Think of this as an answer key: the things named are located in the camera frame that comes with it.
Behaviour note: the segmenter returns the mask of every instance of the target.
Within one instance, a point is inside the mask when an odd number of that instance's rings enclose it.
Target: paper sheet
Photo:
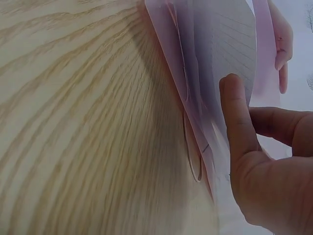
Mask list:
[[[229,73],[238,74],[245,83],[247,103],[252,93],[255,104],[279,101],[267,1],[146,0],[146,6],[216,198],[217,177],[229,173],[229,155],[221,153],[221,142],[228,142],[220,79]]]
[[[216,201],[214,190],[216,172],[213,163],[212,150],[208,146],[208,141],[203,134],[203,128],[198,124],[197,119],[195,118],[198,113],[197,108],[194,103],[188,99],[189,89],[185,78],[184,61],[180,48],[179,35],[173,20],[173,15],[171,15],[171,12],[169,11],[168,2],[166,0],[145,0],[145,4],[190,121],[199,151],[202,154],[213,200]]]

